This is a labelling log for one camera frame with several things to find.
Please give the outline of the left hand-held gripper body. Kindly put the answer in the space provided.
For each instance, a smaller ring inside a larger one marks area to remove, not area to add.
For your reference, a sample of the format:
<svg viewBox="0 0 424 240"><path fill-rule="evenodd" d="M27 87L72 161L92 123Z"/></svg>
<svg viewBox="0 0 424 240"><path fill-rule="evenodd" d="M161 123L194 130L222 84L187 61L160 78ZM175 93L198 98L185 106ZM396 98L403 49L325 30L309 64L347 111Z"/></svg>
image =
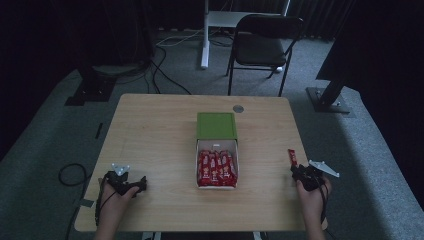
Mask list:
<svg viewBox="0 0 424 240"><path fill-rule="evenodd" d="M132 187L140 187L139 182L129 183L129 165L111 164L111 171L106 173L107 182L118 192L121 196L125 195Z"/></svg>

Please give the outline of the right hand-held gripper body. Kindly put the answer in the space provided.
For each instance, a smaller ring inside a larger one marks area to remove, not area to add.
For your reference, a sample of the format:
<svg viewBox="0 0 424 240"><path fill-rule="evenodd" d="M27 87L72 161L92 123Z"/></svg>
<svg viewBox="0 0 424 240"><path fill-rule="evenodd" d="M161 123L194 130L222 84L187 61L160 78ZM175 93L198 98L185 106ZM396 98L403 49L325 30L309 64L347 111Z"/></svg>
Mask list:
<svg viewBox="0 0 424 240"><path fill-rule="evenodd" d="M330 174L334 177L340 176L338 172L333 170L324 161L319 162L310 160L309 165L307 167L303 166L302 176L297 175L296 169L296 180L301 181L304 189L310 192L325 184L325 181L323 179L324 173Z"/></svg>

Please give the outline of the row of red packets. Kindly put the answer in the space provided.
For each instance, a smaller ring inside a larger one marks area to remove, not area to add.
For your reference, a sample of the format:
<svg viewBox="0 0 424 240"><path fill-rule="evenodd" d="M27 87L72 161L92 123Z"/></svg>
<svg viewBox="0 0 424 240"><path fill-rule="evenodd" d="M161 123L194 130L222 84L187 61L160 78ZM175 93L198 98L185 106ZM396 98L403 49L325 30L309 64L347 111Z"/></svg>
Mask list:
<svg viewBox="0 0 424 240"><path fill-rule="evenodd" d="M238 182L236 160L228 150L202 150L197 157L199 187L235 188Z"/></svg>

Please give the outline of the white box drawer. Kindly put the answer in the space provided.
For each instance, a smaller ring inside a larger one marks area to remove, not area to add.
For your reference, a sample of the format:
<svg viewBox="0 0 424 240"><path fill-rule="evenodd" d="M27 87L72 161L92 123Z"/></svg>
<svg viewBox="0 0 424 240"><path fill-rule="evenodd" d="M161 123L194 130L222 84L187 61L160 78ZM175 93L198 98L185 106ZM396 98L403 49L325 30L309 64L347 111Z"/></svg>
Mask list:
<svg viewBox="0 0 424 240"><path fill-rule="evenodd" d="M197 145L196 145L196 150L197 150L197 155L196 155L196 183L197 183L197 157L198 157L198 154L202 150L217 150L217 151L228 150L236 160L236 167L238 169L238 178L239 178L238 144L237 144L236 140L234 140L234 139L228 139L228 140L198 140ZM199 188L200 189L219 189L219 190L233 190L233 189L235 189L235 188L228 188L228 187L224 187L224 188L199 187Z"/></svg>

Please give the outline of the person's left hand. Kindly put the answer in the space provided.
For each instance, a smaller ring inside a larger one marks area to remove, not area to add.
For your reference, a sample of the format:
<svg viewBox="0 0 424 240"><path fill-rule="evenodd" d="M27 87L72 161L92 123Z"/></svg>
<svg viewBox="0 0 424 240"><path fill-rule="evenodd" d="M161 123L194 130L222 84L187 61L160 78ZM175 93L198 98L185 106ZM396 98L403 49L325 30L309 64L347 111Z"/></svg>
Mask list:
<svg viewBox="0 0 424 240"><path fill-rule="evenodd" d="M124 195L115 191L109 184L104 183L103 194L100 203L100 220L120 220L133 196L138 192L137 186L130 188Z"/></svg>

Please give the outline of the person's right hand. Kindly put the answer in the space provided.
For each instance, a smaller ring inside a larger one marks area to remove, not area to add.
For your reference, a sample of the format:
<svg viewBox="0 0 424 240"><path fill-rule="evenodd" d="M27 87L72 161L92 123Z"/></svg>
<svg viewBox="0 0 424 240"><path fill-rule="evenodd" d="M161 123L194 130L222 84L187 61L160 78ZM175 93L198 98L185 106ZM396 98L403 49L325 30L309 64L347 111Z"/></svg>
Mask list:
<svg viewBox="0 0 424 240"><path fill-rule="evenodd" d="M324 201L332 191L332 186L328 178L323 178L325 184L320 189L306 191L301 181L296 181L296 188L301 202L302 214L304 218L320 218L324 208Z"/></svg>

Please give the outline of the black slanted stand with base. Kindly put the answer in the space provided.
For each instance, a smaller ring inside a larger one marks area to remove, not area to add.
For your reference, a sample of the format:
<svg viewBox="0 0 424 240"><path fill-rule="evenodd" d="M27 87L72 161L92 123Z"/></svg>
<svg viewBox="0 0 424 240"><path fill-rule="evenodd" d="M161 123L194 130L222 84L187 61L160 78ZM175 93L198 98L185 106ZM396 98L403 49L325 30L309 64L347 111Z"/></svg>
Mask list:
<svg viewBox="0 0 424 240"><path fill-rule="evenodd" d="M343 87L349 81L351 66L349 55L352 47L349 45L345 25L350 26L351 12L354 10L357 0L350 0L346 9L346 16L341 22L341 29L318 71L317 80L328 80L326 88L308 87L306 92L316 112L349 114L350 110L340 96Z"/></svg>

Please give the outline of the black stand with flat base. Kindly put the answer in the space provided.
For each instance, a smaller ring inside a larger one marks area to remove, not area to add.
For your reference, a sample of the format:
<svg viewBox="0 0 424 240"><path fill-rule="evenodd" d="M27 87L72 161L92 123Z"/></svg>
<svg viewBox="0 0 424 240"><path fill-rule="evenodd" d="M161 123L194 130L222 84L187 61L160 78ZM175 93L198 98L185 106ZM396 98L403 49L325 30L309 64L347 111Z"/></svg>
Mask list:
<svg viewBox="0 0 424 240"><path fill-rule="evenodd" d="M70 96L66 106L83 106L86 102L108 102L115 87L116 79L100 76L92 67L91 61L77 33L71 12L62 0L64 22L67 24L67 35L73 50L73 60L82 78L73 96Z"/></svg>

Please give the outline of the round grey stand base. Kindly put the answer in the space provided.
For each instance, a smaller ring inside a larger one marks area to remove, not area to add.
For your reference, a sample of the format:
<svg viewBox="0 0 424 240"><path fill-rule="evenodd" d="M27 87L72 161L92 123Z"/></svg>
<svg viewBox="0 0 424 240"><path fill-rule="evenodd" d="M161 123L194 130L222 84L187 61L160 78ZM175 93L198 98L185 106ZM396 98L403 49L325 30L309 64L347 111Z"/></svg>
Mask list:
<svg viewBox="0 0 424 240"><path fill-rule="evenodd" d="M135 76L142 72L142 69L136 65L126 66L114 66L114 65L102 65L94 66L93 69L96 73L105 77L129 77Z"/></svg>

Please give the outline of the black folding chair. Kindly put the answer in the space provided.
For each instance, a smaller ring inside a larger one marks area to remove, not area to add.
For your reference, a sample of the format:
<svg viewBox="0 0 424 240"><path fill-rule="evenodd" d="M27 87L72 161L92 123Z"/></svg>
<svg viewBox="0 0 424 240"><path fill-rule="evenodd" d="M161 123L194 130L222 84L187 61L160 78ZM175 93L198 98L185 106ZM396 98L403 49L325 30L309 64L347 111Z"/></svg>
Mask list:
<svg viewBox="0 0 424 240"><path fill-rule="evenodd" d="M237 23L226 75L228 94L232 91L235 64L240 70L269 71L271 78L284 68L278 96L282 95L293 47L301 38L304 21L299 17L248 14Z"/></svg>

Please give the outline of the white desk frame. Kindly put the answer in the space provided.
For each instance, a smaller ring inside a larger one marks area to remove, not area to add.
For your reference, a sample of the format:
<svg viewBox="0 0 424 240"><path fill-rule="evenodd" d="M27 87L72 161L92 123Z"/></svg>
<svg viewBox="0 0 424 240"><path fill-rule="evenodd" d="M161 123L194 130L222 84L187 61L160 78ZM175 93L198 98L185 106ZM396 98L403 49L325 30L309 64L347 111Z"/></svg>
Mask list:
<svg viewBox="0 0 424 240"><path fill-rule="evenodd" d="M210 27L225 27L234 28L237 23L244 17L249 15L249 12L233 12L233 11L214 11L209 9L209 0L204 0L204 27L203 27L203 46L200 67L207 69L209 66L209 28Z"/></svg>

